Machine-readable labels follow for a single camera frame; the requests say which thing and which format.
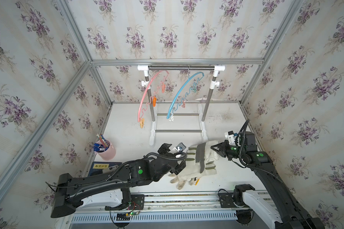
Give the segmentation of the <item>white glove with grey strap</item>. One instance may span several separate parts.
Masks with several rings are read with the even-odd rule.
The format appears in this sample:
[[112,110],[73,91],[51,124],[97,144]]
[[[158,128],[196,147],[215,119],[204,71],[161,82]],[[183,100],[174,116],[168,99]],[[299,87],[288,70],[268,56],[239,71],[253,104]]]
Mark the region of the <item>white glove with grey strap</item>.
[[201,165],[202,172],[205,168],[205,165],[210,162],[215,163],[219,160],[219,158],[211,158],[211,146],[216,144],[218,144],[218,141],[213,140],[189,147],[187,150],[188,158],[186,159],[186,162],[192,161],[195,163],[199,163]]

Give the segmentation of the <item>blue wavy hanger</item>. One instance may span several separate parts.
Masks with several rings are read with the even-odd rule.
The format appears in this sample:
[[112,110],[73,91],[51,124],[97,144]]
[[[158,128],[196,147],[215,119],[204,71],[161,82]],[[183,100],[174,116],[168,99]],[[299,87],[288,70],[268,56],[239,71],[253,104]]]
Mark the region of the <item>blue wavy hanger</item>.
[[198,87],[200,81],[205,78],[205,74],[203,72],[197,72],[190,76],[185,83],[181,86],[179,91],[176,93],[174,99],[172,100],[172,103],[169,107],[168,113],[167,113],[167,119],[170,118],[171,114],[174,114],[179,107],[181,107],[182,101],[187,100],[187,97],[193,93],[192,88]]

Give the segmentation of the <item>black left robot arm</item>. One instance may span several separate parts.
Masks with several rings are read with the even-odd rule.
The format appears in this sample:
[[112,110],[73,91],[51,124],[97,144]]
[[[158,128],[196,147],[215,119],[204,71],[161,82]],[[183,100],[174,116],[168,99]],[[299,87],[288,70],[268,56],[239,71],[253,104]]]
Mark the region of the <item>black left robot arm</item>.
[[129,188],[158,182],[167,173],[179,174],[186,167],[185,149],[186,146],[180,143],[172,153],[170,144],[164,143],[156,153],[122,163],[110,172],[90,177],[60,175],[55,185],[51,217],[55,219],[75,213],[77,208],[85,205],[87,197],[117,189],[125,193]]

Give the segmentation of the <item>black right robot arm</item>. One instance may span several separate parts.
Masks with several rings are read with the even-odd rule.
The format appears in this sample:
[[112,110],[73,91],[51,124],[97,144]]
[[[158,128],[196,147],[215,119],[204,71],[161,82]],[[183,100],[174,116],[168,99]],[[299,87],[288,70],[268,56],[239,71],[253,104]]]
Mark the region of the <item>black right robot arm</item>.
[[237,133],[227,132],[226,139],[211,146],[211,150],[229,161],[238,159],[239,167],[255,173],[274,206],[259,197],[258,191],[249,184],[235,186],[232,193],[219,194],[221,206],[226,208],[232,203],[238,208],[249,207],[270,229],[323,229],[321,219],[312,217],[290,192],[270,156],[258,150],[255,134],[247,131],[248,124],[246,120]]

